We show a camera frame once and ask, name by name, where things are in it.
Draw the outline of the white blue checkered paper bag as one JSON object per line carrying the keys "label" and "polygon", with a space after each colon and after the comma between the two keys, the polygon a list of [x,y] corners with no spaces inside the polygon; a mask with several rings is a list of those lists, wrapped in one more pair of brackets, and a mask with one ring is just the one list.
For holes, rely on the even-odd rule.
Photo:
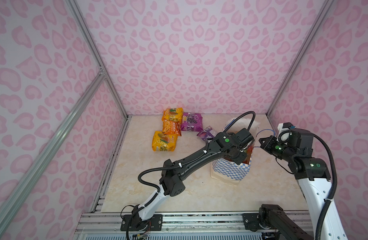
{"label": "white blue checkered paper bag", "polygon": [[[238,120],[233,126],[231,126],[227,133],[237,133],[243,128],[247,128],[249,124],[251,123],[251,118],[242,118]],[[260,133],[262,132],[271,132],[272,134],[275,134],[275,131],[273,129],[263,129],[260,127],[260,123],[256,120],[253,121],[253,124],[249,130],[249,132],[253,135],[253,137],[256,139]],[[233,162],[229,162],[225,160],[224,158],[217,159],[212,162],[211,166],[211,177],[217,180],[220,180],[224,183],[237,186],[249,173],[250,167],[252,163],[252,157],[250,160],[250,164],[240,164],[237,165]]]}

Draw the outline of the orange snack packet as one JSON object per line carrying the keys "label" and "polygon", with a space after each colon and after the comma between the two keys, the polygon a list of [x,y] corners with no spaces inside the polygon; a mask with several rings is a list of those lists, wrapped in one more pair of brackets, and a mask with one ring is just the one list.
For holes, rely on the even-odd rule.
{"label": "orange snack packet", "polygon": [[169,120],[163,120],[163,134],[181,136],[181,123]]}

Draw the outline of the red fruit candy bag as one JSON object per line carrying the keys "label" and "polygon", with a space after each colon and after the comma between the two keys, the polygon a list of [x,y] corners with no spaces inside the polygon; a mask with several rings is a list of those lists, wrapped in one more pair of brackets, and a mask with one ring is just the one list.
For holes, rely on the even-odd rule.
{"label": "red fruit candy bag", "polygon": [[253,148],[254,148],[254,144],[250,145],[249,147],[247,147],[244,152],[247,154],[246,158],[243,160],[243,164],[249,165],[250,164],[250,160],[251,160],[251,156],[252,156],[252,152],[253,152]]}

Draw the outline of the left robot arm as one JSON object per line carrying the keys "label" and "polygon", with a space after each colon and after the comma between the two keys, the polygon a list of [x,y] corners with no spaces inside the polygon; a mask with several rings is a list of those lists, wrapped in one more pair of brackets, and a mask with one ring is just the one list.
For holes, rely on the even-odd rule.
{"label": "left robot arm", "polygon": [[175,197],[186,189],[184,180],[192,173],[218,159],[229,159],[240,165],[247,157],[246,150],[254,143],[254,136],[243,128],[236,134],[226,131],[205,140],[206,145],[183,159],[164,162],[160,168],[141,172],[138,181],[155,188],[148,199],[133,206],[130,215],[123,216],[122,231],[144,231],[153,228],[152,218],[166,199]]}

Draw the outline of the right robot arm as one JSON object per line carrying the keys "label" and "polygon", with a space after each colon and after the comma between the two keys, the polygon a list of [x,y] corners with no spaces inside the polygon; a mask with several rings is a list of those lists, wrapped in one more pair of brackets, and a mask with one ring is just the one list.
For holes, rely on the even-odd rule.
{"label": "right robot arm", "polygon": [[260,147],[276,160],[288,163],[306,200],[314,234],[310,236],[278,205],[263,204],[257,215],[244,214],[246,230],[276,230],[287,240],[345,240],[347,234],[334,202],[337,172],[333,154],[322,138],[291,126],[277,137],[259,139]]}

